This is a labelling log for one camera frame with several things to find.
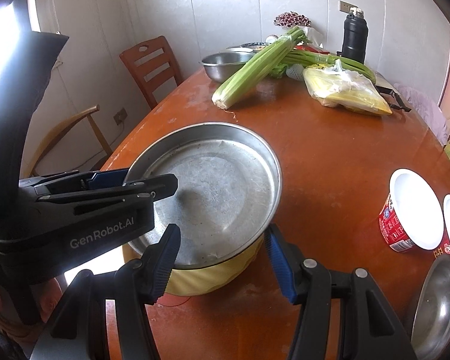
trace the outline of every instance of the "chair backrest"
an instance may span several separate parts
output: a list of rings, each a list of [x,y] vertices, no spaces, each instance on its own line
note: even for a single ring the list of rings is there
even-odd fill
[[[151,53],[158,50],[162,50],[163,52],[155,57],[149,59],[146,58]],[[150,109],[154,109],[157,106],[157,100],[153,92],[160,85],[172,77],[175,78],[177,86],[183,82],[179,65],[164,36],[146,40],[145,42],[125,50],[120,54],[120,59],[139,86],[148,105],[150,105]],[[156,69],[159,69],[166,63],[168,63],[169,66],[165,70],[160,71],[149,79],[147,78],[152,72],[156,71]]]
[[[55,127],[53,127],[47,135],[42,139],[40,144],[38,145],[37,150],[35,150],[35,153],[33,157],[31,158],[30,164],[25,170],[23,171],[23,176],[25,178],[31,177],[31,176],[37,176],[35,168],[37,167],[38,163],[48,154],[50,150],[53,149],[53,147],[75,126],[78,122],[80,122],[85,117],[90,123],[91,129],[94,131],[95,136],[97,137],[98,141],[103,147],[103,150],[107,154],[107,157],[111,156],[113,151],[108,144],[107,140],[105,139],[104,135],[98,128],[97,124],[95,123],[94,119],[92,118],[92,114],[94,112],[97,112],[100,110],[99,105],[96,105],[95,107],[86,109],[85,111],[82,111],[76,115],[73,115],[72,117],[69,117],[68,119],[65,119],[58,123]]]

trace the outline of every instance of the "orange table surface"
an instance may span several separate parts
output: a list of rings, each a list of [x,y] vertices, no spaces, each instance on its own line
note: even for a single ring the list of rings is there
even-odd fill
[[[450,193],[450,161],[420,116],[322,107],[303,82],[288,78],[265,79],[226,112],[211,101],[216,88],[203,70],[195,73],[143,119],[103,169],[129,167],[157,139],[187,125],[220,121],[250,128],[270,144],[282,167],[274,222],[286,240],[329,269],[366,268],[403,318],[434,256],[418,249],[397,253],[383,240],[378,214],[390,176],[408,168],[441,203]],[[334,301],[327,359],[335,358],[338,309]],[[299,307],[281,295],[262,248],[225,287],[177,307],[148,306],[147,312],[163,360],[279,360],[287,357]],[[112,359],[119,360],[113,319],[108,328]]]

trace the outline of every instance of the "wall outlet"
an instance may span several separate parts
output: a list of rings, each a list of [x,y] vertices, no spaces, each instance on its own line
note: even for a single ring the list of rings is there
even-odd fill
[[[346,3],[344,1],[339,1],[338,9],[341,12],[350,13],[350,9],[352,9],[352,8],[357,8],[357,7],[356,7],[356,5],[353,5],[351,3]]]
[[[125,111],[125,108],[122,108],[120,111],[118,111],[115,116],[113,117],[116,125],[120,125],[121,123],[123,123],[125,121],[125,119],[127,118],[128,114]]]

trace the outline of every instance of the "yellow food in plastic bag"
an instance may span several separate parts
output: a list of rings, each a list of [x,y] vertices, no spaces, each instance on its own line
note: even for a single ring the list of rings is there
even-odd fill
[[[356,71],[343,70],[340,60],[335,66],[313,65],[303,70],[308,93],[325,107],[341,104],[363,114],[390,115],[392,110],[372,82]]]

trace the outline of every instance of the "black thermos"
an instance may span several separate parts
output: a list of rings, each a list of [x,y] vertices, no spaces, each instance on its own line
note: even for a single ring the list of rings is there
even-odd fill
[[[355,7],[350,9],[350,14],[345,19],[343,29],[342,56],[364,63],[368,27],[363,18],[363,11]]]

